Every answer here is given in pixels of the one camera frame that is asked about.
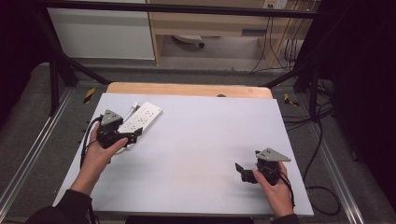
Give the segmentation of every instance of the power strip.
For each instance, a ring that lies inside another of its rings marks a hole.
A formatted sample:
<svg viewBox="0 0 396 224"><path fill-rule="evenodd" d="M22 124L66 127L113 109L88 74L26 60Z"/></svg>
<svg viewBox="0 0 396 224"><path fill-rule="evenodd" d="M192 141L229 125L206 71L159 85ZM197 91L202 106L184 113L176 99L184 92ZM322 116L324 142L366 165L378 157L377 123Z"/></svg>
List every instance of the power strip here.
<svg viewBox="0 0 396 224"><path fill-rule="evenodd" d="M163 110L156 105L145 102L119 127L120 133L133 133L139 128L143 128L146 133L151 125L163 113Z"/></svg>

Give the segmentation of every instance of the electrical outlet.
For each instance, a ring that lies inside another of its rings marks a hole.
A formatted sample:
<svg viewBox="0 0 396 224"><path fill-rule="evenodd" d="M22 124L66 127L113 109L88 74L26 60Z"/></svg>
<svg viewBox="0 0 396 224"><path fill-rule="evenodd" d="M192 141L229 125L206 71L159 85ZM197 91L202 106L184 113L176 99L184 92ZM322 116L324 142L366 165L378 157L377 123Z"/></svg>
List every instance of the electrical outlet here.
<svg viewBox="0 0 396 224"><path fill-rule="evenodd" d="M262 8L285 9L288 0L265 0Z"/></svg>
<svg viewBox="0 0 396 224"><path fill-rule="evenodd" d="M120 133L133 133L139 128L143 128L146 133L151 125L163 113L163 110L156 105L145 102L119 127Z"/></svg>
<svg viewBox="0 0 396 224"><path fill-rule="evenodd" d="M277 0L274 9L285 9L288 0Z"/></svg>
<svg viewBox="0 0 396 224"><path fill-rule="evenodd" d="M276 0L265 0L262 8L272 9L276 5Z"/></svg>

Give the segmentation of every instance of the white tabletop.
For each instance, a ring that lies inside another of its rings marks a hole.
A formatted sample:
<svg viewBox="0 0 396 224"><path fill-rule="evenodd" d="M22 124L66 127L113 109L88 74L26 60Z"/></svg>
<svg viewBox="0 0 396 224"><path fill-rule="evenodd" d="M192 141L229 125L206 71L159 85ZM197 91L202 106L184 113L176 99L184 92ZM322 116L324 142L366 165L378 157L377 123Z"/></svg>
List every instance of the white tabletop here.
<svg viewBox="0 0 396 224"><path fill-rule="evenodd" d="M129 151L114 156L92 193L95 211L168 216L272 214L260 185L244 183L238 162L254 168L255 150L271 147L285 162L294 212L313 216L276 100L203 96L103 94L92 119L110 109L125 117L134 102L163 114ZM56 204L79 170L80 149Z"/></svg>

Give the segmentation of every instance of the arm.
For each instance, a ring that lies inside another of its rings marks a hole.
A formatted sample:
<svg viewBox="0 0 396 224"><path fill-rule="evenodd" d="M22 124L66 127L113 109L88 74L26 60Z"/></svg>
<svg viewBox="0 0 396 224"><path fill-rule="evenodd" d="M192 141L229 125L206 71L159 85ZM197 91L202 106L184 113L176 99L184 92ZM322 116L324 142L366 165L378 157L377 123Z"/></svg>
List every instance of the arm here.
<svg viewBox="0 0 396 224"><path fill-rule="evenodd" d="M113 146L104 149L96 141L96 132L98 128L99 126L97 124L91 132L91 144L88 148L81 170L71 188L66 191L55 207L46 207L38 210L27 220L27 224L89 223L85 215L92 202L90 197L92 190L111 157L125 146L128 141L127 138L123 138Z"/></svg>
<svg viewBox="0 0 396 224"><path fill-rule="evenodd" d="M279 162L280 171L287 176L287 169L283 162ZM278 181L276 185L271 186L265 177L257 170L253 170L254 177L262 186L271 209L274 211L276 220L275 224L282 223L299 223L297 216L294 214L291 205L291 198L288 186L283 181Z"/></svg>

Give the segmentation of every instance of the aluminum rail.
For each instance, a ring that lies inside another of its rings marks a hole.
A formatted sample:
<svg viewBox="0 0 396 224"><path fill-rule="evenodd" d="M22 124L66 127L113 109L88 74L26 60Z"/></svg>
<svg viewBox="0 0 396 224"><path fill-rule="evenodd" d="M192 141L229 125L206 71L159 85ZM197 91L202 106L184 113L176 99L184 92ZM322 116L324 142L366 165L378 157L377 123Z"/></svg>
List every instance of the aluminum rail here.
<svg viewBox="0 0 396 224"><path fill-rule="evenodd" d="M305 114L308 115L308 102L306 101L305 97L299 94L297 94L297 97L299 99L299 102L303 106ZM318 124L311 122L310 125L315 137L317 138L317 140L319 140L320 129ZM361 211L356 205L355 199L353 198L353 195L350 192L349 187L347 186L347 182L345 181L340 168L334 160L324 137L321 141L319 153L321 158L323 159L324 164L326 165L327 170L329 171L330 178L332 179L332 183L334 184L335 190L337 191L340 202L344 206L344 210L349 219L349 222L352 224L363 224L364 219L361 215Z"/></svg>
<svg viewBox="0 0 396 224"><path fill-rule="evenodd" d="M2 223L3 219L6 217L6 214L14 202L15 198L18 195L24 181L35 165L35 161L41 153L44 145L47 143L47 140L50 137L50 134L57 124L59 118L61 117L66 105L69 101L71 94L74 92L74 88L66 88L64 94L60 101L60 106L58 110L55 111L55 114L48 118L46 124L38 135L37 139L33 143L26 157L24 158L20 168L17 173L13 176L12 180L8 184L6 190L3 192L0 197L0 223Z"/></svg>

